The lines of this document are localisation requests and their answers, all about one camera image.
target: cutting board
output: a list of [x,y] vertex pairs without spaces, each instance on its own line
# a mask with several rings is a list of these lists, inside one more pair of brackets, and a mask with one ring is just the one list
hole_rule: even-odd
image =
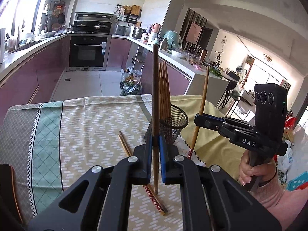
[[140,6],[133,5],[132,8],[131,8],[131,14],[139,16],[140,15],[140,9],[141,9]]

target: oven handle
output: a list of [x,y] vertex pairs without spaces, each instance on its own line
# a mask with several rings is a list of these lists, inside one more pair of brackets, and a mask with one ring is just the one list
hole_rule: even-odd
[[92,45],[92,44],[74,44],[74,46],[98,46],[98,47],[102,47],[102,44],[100,44],[100,45]]

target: tablecloth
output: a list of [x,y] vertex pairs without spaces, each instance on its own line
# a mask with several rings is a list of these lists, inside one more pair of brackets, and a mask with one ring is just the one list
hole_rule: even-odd
[[[180,154],[187,155],[201,96],[172,96],[171,103],[189,117],[188,126],[174,143]],[[92,166],[114,166],[126,157],[119,130],[132,149],[144,144],[151,107],[151,95],[87,97],[11,107],[0,129],[0,163],[14,168],[18,206],[25,223]],[[222,116],[209,102],[204,111]],[[195,150],[192,159],[196,164],[218,164],[238,177],[244,150],[217,132],[200,129]],[[133,186],[128,230],[182,230],[179,186],[164,185],[160,178],[158,197],[168,209],[165,216],[142,186]]]

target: blue plastic basket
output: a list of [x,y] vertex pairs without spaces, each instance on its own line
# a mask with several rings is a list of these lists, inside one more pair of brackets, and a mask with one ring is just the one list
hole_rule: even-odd
[[300,176],[296,177],[295,179],[288,182],[287,190],[293,191],[298,186],[303,185],[305,182],[308,181],[308,172],[303,172]]

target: kitchen sink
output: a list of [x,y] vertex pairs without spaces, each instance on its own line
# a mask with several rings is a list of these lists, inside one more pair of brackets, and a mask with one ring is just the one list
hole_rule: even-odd
[[28,49],[29,47],[32,47],[33,45],[38,44],[38,43],[40,43],[40,42],[42,42],[42,41],[44,41],[44,40],[45,40],[45,39],[41,39],[41,40],[37,40],[37,41],[30,41],[30,42],[28,42],[28,43],[26,43],[26,44],[24,44],[24,45],[22,45],[22,46],[16,48],[14,51],[12,51],[12,52],[10,52],[10,53],[14,53],[14,52],[17,52],[17,51],[21,51],[21,50],[24,50],[24,49]]

